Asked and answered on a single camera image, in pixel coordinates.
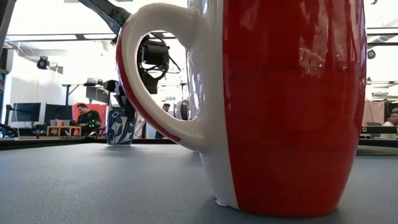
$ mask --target red mug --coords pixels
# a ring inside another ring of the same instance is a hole
[[[117,65],[127,97],[171,140],[198,151],[220,204],[312,217],[334,210],[358,145],[366,85],[362,0],[191,0],[140,8]],[[140,81],[142,36],[187,49],[191,121],[159,108]]]

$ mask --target gray table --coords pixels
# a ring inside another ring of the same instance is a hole
[[[398,223],[398,157],[357,157],[338,210],[313,219],[218,206],[200,156],[176,145],[0,152],[0,223]]]

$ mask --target white mug handle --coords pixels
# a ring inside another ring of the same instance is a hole
[[[119,78],[135,109],[164,136],[194,151],[206,148],[203,130],[198,120],[178,120],[156,104],[141,82],[137,69],[137,51],[142,38],[153,30],[173,33],[189,50],[195,39],[199,19],[196,11],[170,4],[149,4],[140,8],[126,21],[116,46]]]
[[[186,104],[188,106],[188,110],[191,110],[191,107],[190,107],[190,104],[189,104],[189,100],[184,99],[184,100],[179,101],[177,103],[177,105],[175,105],[175,117],[177,119],[180,119],[180,120],[182,120],[181,106],[183,104]]]

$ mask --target mug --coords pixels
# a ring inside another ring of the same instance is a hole
[[[106,120],[106,143],[110,146],[130,146],[134,136],[134,115],[112,107]]]
[[[189,116],[189,111],[191,110],[191,107],[189,106],[189,100],[184,99],[180,100],[176,105],[175,105],[175,117],[180,120],[185,120],[188,121],[190,119]]]
[[[191,121],[162,111],[139,78],[137,49],[153,30],[187,49]],[[123,26],[116,60],[140,114],[200,152],[220,204],[280,217],[336,208],[364,107],[362,0],[150,4]]]

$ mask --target blue and white cup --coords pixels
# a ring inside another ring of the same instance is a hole
[[[134,115],[126,110],[112,107],[106,120],[106,142],[110,146],[130,146],[134,136]]]

